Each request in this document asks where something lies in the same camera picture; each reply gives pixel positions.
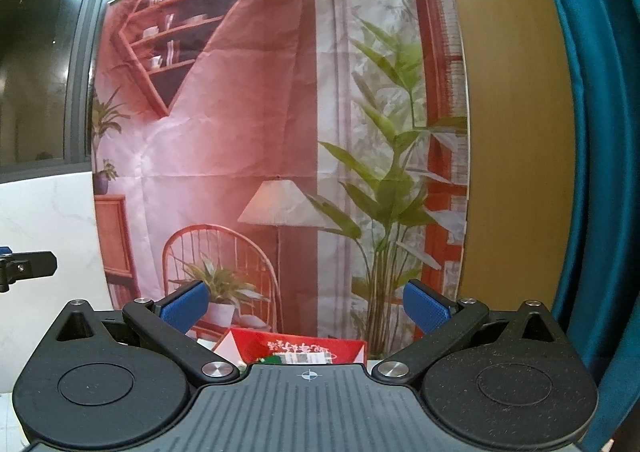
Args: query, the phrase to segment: blue curtain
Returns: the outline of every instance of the blue curtain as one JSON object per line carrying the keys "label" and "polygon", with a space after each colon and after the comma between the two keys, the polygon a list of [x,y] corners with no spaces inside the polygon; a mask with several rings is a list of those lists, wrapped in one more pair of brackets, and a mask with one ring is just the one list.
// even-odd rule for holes
{"label": "blue curtain", "polygon": [[606,443],[640,396],[638,1],[556,0],[574,92],[576,167],[553,313],[598,382],[587,452]]}

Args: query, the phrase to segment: metal screw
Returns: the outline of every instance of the metal screw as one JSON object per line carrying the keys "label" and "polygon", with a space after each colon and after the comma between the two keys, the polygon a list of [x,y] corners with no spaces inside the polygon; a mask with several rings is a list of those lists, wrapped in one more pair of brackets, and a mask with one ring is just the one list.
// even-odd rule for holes
{"label": "metal screw", "polygon": [[409,367],[402,362],[382,362],[378,366],[378,372],[389,378],[402,378],[409,373]]}
{"label": "metal screw", "polygon": [[209,362],[202,366],[202,373],[212,378],[222,378],[234,372],[234,366],[226,362]]}

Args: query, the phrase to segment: wall tapestry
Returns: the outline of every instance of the wall tapestry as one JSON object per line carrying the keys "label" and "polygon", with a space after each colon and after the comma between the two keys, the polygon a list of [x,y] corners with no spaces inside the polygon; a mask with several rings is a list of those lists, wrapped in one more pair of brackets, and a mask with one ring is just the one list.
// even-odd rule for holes
{"label": "wall tapestry", "polygon": [[468,181],[454,0],[117,0],[97,67],[115,308],[209,286],[230,326],[407,345],[402,288],[455,298]]}

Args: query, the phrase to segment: dark plant pot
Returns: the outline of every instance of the dark plant pot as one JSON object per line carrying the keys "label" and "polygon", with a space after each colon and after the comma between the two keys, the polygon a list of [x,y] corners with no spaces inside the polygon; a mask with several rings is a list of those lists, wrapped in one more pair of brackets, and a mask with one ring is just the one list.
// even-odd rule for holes
{"label": "dark plant pot", "polygon": [[94,174],[94,194],[97,196],[103,196],[107,193],[109,188],[109,180],[105,172],[98,172]]}

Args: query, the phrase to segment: white lampshade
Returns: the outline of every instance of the white lampshade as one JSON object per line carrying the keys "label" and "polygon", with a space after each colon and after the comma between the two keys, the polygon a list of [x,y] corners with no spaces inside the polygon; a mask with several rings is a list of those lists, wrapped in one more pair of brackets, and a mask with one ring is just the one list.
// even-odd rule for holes
{"label": "white lampshade", "polygon": [[244,208],[238,222],[250,225],[335,228],[302,190],[289,179],[264,181]]}

